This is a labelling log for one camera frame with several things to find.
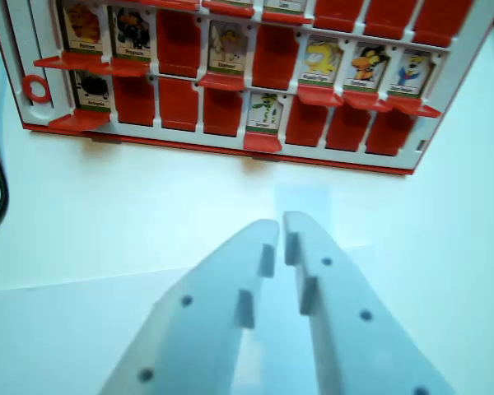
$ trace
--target yellow cartoon character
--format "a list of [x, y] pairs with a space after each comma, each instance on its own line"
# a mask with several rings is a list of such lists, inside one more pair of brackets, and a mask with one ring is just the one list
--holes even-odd
[[88, 7], [76, 3], [67, 10], [68, 19], [75, 35], [88, 43], [97, 44], [100, 40], [99, 20]]
[[337, 69], [335, 61], [338, 55], [338, 45], [326, 41], [312, 41], [305, 50], [307, 58], [304, 63], [309, 67], [307, 72], [321, 72], [328, 75]]

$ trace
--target gripper jaw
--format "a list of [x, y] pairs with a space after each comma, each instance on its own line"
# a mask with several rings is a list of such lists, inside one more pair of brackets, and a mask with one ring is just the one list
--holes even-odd
[[324, 229], [290, 211], [284, 230], [299, 309], [310, 319], [321, 395], [454, 393]]
[[228, 394], [241, 330], [254, 328], [262, 278], [274, 273], [278, 231], [276, 221], [253, 222], [183, 276], [154, 304], [101, 393]]

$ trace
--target character card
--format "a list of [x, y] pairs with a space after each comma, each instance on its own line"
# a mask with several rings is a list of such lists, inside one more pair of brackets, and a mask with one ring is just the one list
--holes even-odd
[[383, 45], [357, 43], [352, 64], [347, 68], [344, 87], [358, 91], [377, 91], [388, 60]]
[[300, 83], [333, 86], [343, 51], [337, 39], [312, 35], [307, 42]]
[[419, 97], [433, 67], [431, 53], [405, 49], [388, 93]]
[[70, 52], [102, 53], [99, 18], [92, 4], [61, 0], [58, 7], [64, 48]]
[[276, 134], [280, 127], [283, 104], [275, 93], [253, 93], [250, 96], [247, 130]]
[[211, 21], [208, 69], [213, 72], [243, 75], [248, 38], [241, 25]]
[[135, 8], [108, 7], [115, 57], [150, 61], [150, 26], [142, 13]]
[[303, 14], [306, 0], [265, 0], [264, 8], [271, 12]]
[[110, 112], [108, 83], [102, 76], [86, 71], [71, 71], [73, 96], [78, 109]]

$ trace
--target green cartoon character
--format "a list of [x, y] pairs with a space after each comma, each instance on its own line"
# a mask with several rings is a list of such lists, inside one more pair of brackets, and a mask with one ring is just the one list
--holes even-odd
[[[262, 103], [254, 103], [252, 107], [253, 109], [260, 109], [262, 107], [265, 107], [265, 113], [263, 114], [262, 122], [267, 122], [269, 113], [271, 112], [271, 108], [277, 102], [277, 95], [275, 93], [265, 93], [262, 95], [261, 100]], [[272, 112], [271, 123], [275, 123], [276, 120], [277, 120], [277, 109], [275, 108], [273, 109]]]

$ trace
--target red plastic ring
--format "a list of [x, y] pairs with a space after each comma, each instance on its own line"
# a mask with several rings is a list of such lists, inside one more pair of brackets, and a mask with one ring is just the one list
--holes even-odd
[[[42, 85], [45, 91], [44, 96], [37, 96], [33, 94], [33, 89], [31, 88], [31, 82], [38, 82]], [[37, 76], [35, 74], [30, 74], [29, 76], [25, 76], [22, 80], [22, 90], [24, 94], [35, 103], [47, 103], [51, 101], [51, 94], [49, 93], [48, 82], [42, 78], [41, 76]]]

